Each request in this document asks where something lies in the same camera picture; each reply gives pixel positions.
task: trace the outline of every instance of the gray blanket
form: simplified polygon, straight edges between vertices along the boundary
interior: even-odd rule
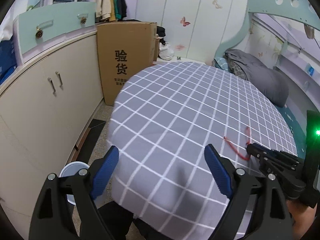
[[[267,68],[259,59],[239,49],[229,49],[225,54],[227,61],[239,66],[246,79],[266,98],[273,104],[284,107],[289,96],[289,87],[283,74]]]

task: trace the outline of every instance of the white grid pattern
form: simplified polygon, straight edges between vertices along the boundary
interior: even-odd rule
[[[246,126],[252,142],[296,155],[284,119],[251,83],[192,62],[141,71],[118,95],[109,124],[108,143],[120,151],[113,199],[174,240],[207,239],[228,200],[204,162],[204,146],[259,176],[257,161],[238,159],[223,140],[245,153]]]

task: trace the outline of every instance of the mint green drawer front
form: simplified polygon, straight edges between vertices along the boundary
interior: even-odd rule
[[[19,40],[22,54],[35,46],[81,28],[95,24],[95,2],[70,2],[52,4],[19,15]],[[81,24],[81,17],[87,18]],[[43,36],[36,38],[37,26]]]

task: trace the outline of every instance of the red string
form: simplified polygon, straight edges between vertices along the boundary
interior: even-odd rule
[[[247,128],[245,129],[246,135],[248,137],[248,140],[246,142],[246,146],[248,146],[248,144],[250,144],[250,128],[247,126]],[[247,155],[246,157],[243,156],[240,152],[238,152],[237,148],[233,145],[232,142],[230,142],[228,140],[228,138],[225,136],[224,140],[228,143],[228,145],[230,146],[231,149],[233,149],[233,151],[243,160],[245,161],[249,161],[250,160],[250,155]]]

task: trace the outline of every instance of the drawer handle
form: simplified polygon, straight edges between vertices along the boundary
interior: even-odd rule
[[[42,36],[43,36],[43,30],[41,30],[39,27],[37,27],[36,39],[39,39]]]
[[[40,26],[43,26],[43,28],[49,27],[49,25],[48,25],[48,26],[45,26],[45,25],[47,25],[48,23],[51,23],[50,26],[52,26],[52,25],[53,25],[53,20],[40,23],[40,24],[36,27],[36,30],[37,30],[37,32],[36,32],[36,39],[39,39],[39,38],[41,38],[41,37],[43,36],[43,30],[40,28]]]
[[[80,19],[81,24],[85,24],[87,22],[88,16],[89,15],[87,13],[82,13],[77,15],[78,19]]]
[[[58,76],[58,78],[60,80],[60,86],[59,87],[62,87],[63,83],[62,83],[61,75],[60,75],[60,73],[58,71],[56,71],[56,75]]]
[[[48,78],[48,81],[50,82],[51,87],[52,87],[52,89],[53,89],[53,94],[55,95],[55,94],[56,94],[56,89],[54,88],[54,84],[53,84],[53,82],[52,82],[52,79],[51,79],[51,78]]]

